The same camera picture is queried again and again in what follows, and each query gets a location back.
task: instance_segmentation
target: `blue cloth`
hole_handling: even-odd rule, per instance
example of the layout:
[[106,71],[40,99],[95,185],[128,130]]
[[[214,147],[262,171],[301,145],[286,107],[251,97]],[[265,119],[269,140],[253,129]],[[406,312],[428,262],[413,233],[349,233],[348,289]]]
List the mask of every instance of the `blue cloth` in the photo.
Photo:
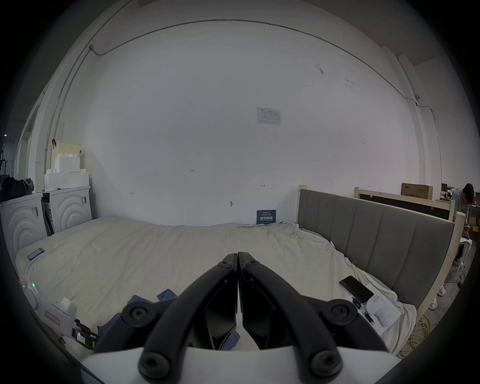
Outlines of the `blue cloth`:
[[[170,300],[170,299],[174,299],[176,297],[177,297],[177,295],[175,293],[173,293],[170,289],[166,289],[162,293],[159,293],[156,296],[158,301]],[[128,304],[133,303],[133,302],[137,302],[137,301],[145,301],[147,303],[152,304],[152,302],[150,300],[144,299],[143,297],[140,297],[140,296],[137,296],[137,295],[133,295],[132,298],[129,300]],[[121,316],[121,313],[117,313],[115,316],[113,316],[110,319],[110,321],[108,321],[108,323],[98,326],[97,327],[98,337],[101,337],[102,335],[107,333],[107,331],[120,318],[120,316]],[[225,343],[223,343],[221,350],[232,349],[234,346],[237,345],[238,340],[240,340],[240,335],[236,331],[233,331],[230,334],[230,336],[225,340]]]
[[230,336],[225,340],[225,343],[223,343],[222,348],[220,350],[226,351],[228,349],[232,349],[234,346],[237,345],[237,343],[240,340],[240,335],[237,333],[237,331],[233,331]]

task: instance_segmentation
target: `gray shirt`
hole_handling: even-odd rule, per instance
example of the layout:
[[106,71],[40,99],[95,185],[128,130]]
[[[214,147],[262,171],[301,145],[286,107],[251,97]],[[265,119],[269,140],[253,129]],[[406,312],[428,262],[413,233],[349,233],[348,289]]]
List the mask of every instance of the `gray shirt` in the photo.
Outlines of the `gray shirt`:
[[462,190],[461,189],[454,190],[450,200],[453,200],[455,202],[455,209],[453,211],[453,216],[454,217],[456,216],[457,212],[463,212],[465,214],[465,216],[467,216],[468,205],[463,204]]

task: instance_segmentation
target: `wooden bed frame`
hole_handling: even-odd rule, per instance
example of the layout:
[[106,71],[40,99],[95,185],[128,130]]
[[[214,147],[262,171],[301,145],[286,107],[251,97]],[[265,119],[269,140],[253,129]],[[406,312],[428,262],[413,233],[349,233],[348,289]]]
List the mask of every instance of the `wooden bed frame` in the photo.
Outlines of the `wooden bed frame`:
[[[299,205],[300,205],[300,192],[301,192],[301,190],[305,190],[305,189],[307,189],[306,185],[299,185],[298,194],[297,194],[297,211],[296,211],[295,222],[298,222]],[[357,187],[355,189],[355,195],[359,196],[358,198],[360,198],[360,196],[362,196],[362,195],[384,197],[384,198],[391,199],[391,200],[406,201],[406,202],[409,202],[409,203],[420,204],[420,205],[427,206],[427,207],[434,207],[434,208],[437,208],[439,210],[444,210],[444,211],[448,210],[448,221],[452,221],[452,219],[453,219],[453,207],[454,207],[453,202],[451,202],[451,204],[449,204],[449,203],[436,202],[436,201],[419,199],[419,198],[409,197],[409,196],[399,196],[399,195],[393,195],[393,194],[389,194],[389,193],[382,193],[382,192],[375,192],[375,191],[364,191],[364,190],[360,189],[359,187]],[[398,209],[398,210],[401,210],[401,211],[411,211],[411,210],[408,210],[406,208],[398,207],[398,206],[395,206],[395,205],[392,205],[392,208],[395,208],[395,209]],[[432,216],[432,215],[428,215],[426,213],[418,212],[418,211],[416,211],[415,213],[418,214],[418,215],[423,215],[423,216]],[[443,263],[440,267],[440,270],[439,270],[439,273],[438,273],[437,277],[435,278],[435,280],[432,284],[432,287],[430,288],[427,295],[425,296],[425,298],[423,299],[423,301],[421,302],[421,304],[417,308],[417,320],[420,317],[423,316],[423,314],[427,311],[430,303],[436,297],[437,292],[440,290],[440,287],[444,283],[444,281],[445,281],[445,279],[448,275],[448,272],[450,271],[450,267],[452,266],[453,260],[455,258],[458,246],[460,244],[460,239],[461,239],[462,231],[463,231],[463,224],[464,224],[464,221],[465,221],[465,217],[464,217],[465,215],[462,212],[457,212],[456,215],[459,216],[459,218],[463,216],[463,220],[459,219],[459,220],[456,220],[453,223],[454,228],[453,228],[452,237],[450,239],[450,243],[449,243],[449,246],[448,246],[448,250],[447,250],[447,253],[445,255],[445,259],[444,259],[444,261],[443,261]],[[439,218],[439,217],[435,217],[435,219],[446,220],[446,219],[442,219],[442,218]]]
[[361,187],[355,187],[355,197],[373,201],[376,203],[388,204],[399,208],[409,209],[411,211],[425,213],[427,215],[453,221],[455,202],[441,202],[418,197],[395,195],[377,191],[363,190]]

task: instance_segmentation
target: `gray upholstered headboard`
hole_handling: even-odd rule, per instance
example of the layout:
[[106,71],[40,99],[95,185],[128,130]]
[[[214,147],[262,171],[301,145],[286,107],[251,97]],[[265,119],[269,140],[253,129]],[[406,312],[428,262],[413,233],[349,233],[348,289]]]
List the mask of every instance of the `gray upholstered headboard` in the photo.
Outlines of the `gray upholstered headboard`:
[[443,269],[452,238],[458,247],[461,235],[453,236],[455,225],[447,220],[307,189],[299,190],[297,219],[417,309]]

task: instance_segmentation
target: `white bedsheet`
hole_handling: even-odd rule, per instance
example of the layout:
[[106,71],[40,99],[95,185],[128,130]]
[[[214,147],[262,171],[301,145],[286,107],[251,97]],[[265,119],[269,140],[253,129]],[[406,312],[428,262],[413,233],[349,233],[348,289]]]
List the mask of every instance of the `white bedsheet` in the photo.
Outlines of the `white bedsheet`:
[[[28,261],[38,247],[45,252]],[[397,301],[394,292],[355,268],[326,239],[293,223],[171,227],[105,217],[21,249],[16,264],[22,283],[34,281],[52,301],[69,298],[78,307],[77,318],[95,332],[133,295],[157,301],[156,295],[167,288],[179,295],[228,253],[239,251],[250,253],[300,294],[317,299],[343,298],[338,282],[348,275],[374,284],[402,313],[382,335],[394,354],[413,330],[414,306]],[[244,338],[238,348],[251,348],[253,341],[245,339],[241,322],[237,327]]]

